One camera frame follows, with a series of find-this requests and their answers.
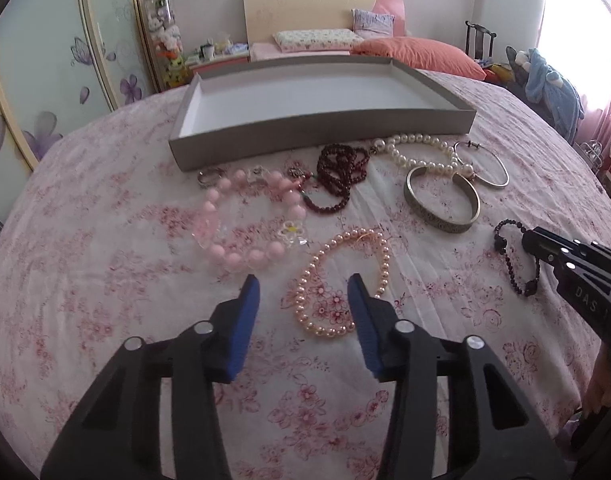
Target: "white pearl necklace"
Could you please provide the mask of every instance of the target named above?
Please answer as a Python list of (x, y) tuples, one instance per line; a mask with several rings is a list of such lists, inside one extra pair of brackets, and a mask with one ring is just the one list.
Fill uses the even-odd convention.
[(381, 295), (385, 293), (388, 282), (390, 280), (390, 247), (388, 246), (387, 240), (383, 237), (383, 233), (374, 229), (352, 229), (352, 231), (346, 231), (344, 233), (333, 236), (330, 240), (325, 242), (322, 248), (314, 254), (310, 263), (305, 267), (305, 270), (301, 273), (300, 278), (296, 282), (296, 290), (294, 295), (294, 314), (296, 320), (301, 326), (308, 332), (314, 333), (317, 336), (327, 336), (329, 338), (345, 335), (349, 332), (354, 332), (354, 322), (350, 321), (347, 325), (339, 326), (337, 328), (325, 328), (322, 325), (314, 324), (311, 321), (306, 311), (307, 304), (307, 289), (308, 282), (312, 277), (313, 272), (316, 271), (323, 259), (342, 244), (352, 243), (363, 238), (371, 241), (374, 246), (380, 249), (380, 281), (377, 293), (374, 298), (381, 298)]
[[(441, 150), (441, 152), (445, 153), (447, 156), (449, 160), (448, 164), (408, 158), (396, 149), (397, 144), (412, 144), (414, 142), (428, 144)], [(474, 175), (473, 166), (471, 164), (461, 164), (455, 153), (455, 149), (449, 146), (445, 140), (441, 140), (438, 137), (430, 137), (429, 135), (423, 134), (396, 134), (395, 136), (389, 137), (387, 141), (383, 139), (375, 140), (373, 147), (377, 153), (388, 153), (397, 166), (405, 168), (406, 170), (422, 166), (428, 168), (429, 173), (444, 174), (446, 176), (452, 176), (455, 173), (459, 173), (466, 178), (470, 178)]]

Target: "gray tray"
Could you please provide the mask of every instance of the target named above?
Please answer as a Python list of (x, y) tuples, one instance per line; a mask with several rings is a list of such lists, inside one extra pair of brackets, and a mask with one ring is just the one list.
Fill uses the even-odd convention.
[(170, 148), (182, 171), (398, 132), (466, 134), (476, 110), (383, 57), (290, 57), (195, 75)]

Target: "human hand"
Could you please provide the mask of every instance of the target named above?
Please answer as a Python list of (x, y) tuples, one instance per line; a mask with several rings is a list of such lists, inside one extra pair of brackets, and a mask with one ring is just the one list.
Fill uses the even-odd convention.
[(603, 343), (594, 363), (592, 377), (582, 404), (583, 416), (588, 416), (592, 412), (598, 413), (602, 406), (611, 408), (611, 354)]

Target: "pink mattress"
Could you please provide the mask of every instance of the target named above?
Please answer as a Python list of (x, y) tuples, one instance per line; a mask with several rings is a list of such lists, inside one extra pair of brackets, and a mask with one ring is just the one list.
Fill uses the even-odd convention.
[[(611, 201), (579, 155), (508, 91), (451, 75), (431, 77), (477, 108), (468, 137), (499, 154), (511, 182), (504, 190), (476, 184), (479, 220), (464, 234), (447, 234), (410, 211), (403, 170), (375, 156), (341, 215), (308, 216), (310, 246), (281, 266), (256, 272), (262, 303), (245, 366), (233, 384), (215, 387), (234, 478), (375, 476), (393, 385), (377, 383), (365, 368), (355, 334), (330, 341), (304, 333), (290, 293), (307, 253), (355, 227), (386, 233), (391, 280), (383, 299), (400, 316), (434, 336), (482, 336), (552, 432), (579, 405), (598, 339), (557, 295), (550, 267), (541, 266), (535, 296), (514, 293), (493, 250), (493, 227), (515, 218), (611, 247)], [(0, 428), (35, 472), (77, 401), (128, 336), (177, 336), (237, 296), (243, 283), (244, 273), (217, 271), (204, 260), (190, 233), (203, 192), (195, 173), (178, 170), (168, 145), (184, 92), (121, 108), (58, 142), (0, 234)], [(412, 152), (415, 145), (402, 150)], [(314, 170), (320, 151), (274, 153), (226, 168)], [(458, 193), (447, 197), (453, 188), (447, 180), (428, 178), (419, 186), (419, 192), (443, 197), (446, 207), (464, 200)], [(242, 248), (263, 244), (278, 225), (263, 193), (232, 199), (246, 204), (234, 238)], [(323, 190), (309, 193), (315, 203), (333, 203)], [(508, 228), (505, 235), (522, 285), (534, 276), (534, 260), (522, 253), (518, 230)], [(369, 246), (357, 249), (330, 256), (325, 275), (313, 281), (309, 298), (317, 320), (348, 319), (352, 273), (361, 272), (374, 290), (374, 254)], [(449, 423), (444, 397), (439, 409), (440, 461)], [(169, 422), (162, 428), (165, 442)], [(169, 451), (163, 460), (172, 461)]]
[(349, 56), (349, 50), (321, 50), (317, 52), (281, 52), (276, 43), (253, 43), (250, 48), (251, 61), (300, 56)]

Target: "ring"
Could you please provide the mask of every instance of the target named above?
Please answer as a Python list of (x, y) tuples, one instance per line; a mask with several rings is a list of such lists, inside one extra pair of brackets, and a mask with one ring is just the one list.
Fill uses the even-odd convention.
[(208, 189), (214, 186), (223, 175), (225, 175), (225, 170), (221, 168), (208, 168), (207, 170), (199, 171), (196, 174), (196, 179), (200, 187)]
[(508, 170), (506, 170), (505, 165), (503, 164), (503, 161), (499, 158), (499, 156), (494, 153), (492, 150), (490, 150), (490, 148), (486, 148), (485, 146), (482, 146), (480, 144), (480, 142), (472, 142), (471, 140), (468, 140), (467, 142), (464, 142), (463, 140), (460, 140), (459, 142), (457, 142), (454, 146), (455, 149), (455, 155), (457, 156), (458, 161), (461, 164), (465, 164), (465, 162), (463, 160), (461, 160), (461, 157), (459, 156), (459, 154), (457, 153), (457, 148), (459, 146), (459, 144), (467, 144), (468, 148), (474, 147), (477, 150), (482, 149), (485, 150), (488, 153), (492, 153), (492, 156), (494, 158), (496, 158), (496, 160), (498, 161), (498, 163), (501, 165), (501, 167), (503, 168), (503, 172), (506, 174), (506, 181), (503, 184), (495, 184), (494, 182), (490, 182), (489, 180), (486, 180), (485, 178), (483, 178), (482, 176), (480, 176), (478, 173), (474, 173), (473, 174), (473, 178), (475, 180), (478, 180), (480, 183), (485, 184), (486, 186), (490, 186), (490, 187), (495, 187), (497, 189), (501, 189), (503, 187), (506, 187), (509, 184), (509, 173)]
[(455, 173), (452, 176), (452, 182), (457, 184), (463, 192), (467, 195), (468, 199), (470, 199), (470, 205), (472, 206), (472, 218), (470, 218), (467, 222), (454, 222), (451, 220), (446, 220), (441, 218), (438, 215), (435, 215), (427, 209), (419, 199), (417, 199), (414, 191), (412, 190), (412, 185), (410, 180), (413, 176), (420, 176), (425, 174), (428, 171), (428, 168), (425, 166), (417, 166), (416, 168), (412, 168), (410, 173), (405, 179), (405, 186), (403, 187), (403, 191), (405, 193), (405, 200), (407, 200), (410, 208), (415, 211), (421, 218), (423, 218), (428, 224), (441, 229), (441, 231), (445, 231), (446, 233), (464, 233), (472, 224), (476, 222), (476, 219), (479, 218), (479, 213), (481, 211), (481, 200), (479, 199), (479, 194), (474, 189), (474, 186), (470, 184), (465, 177)]

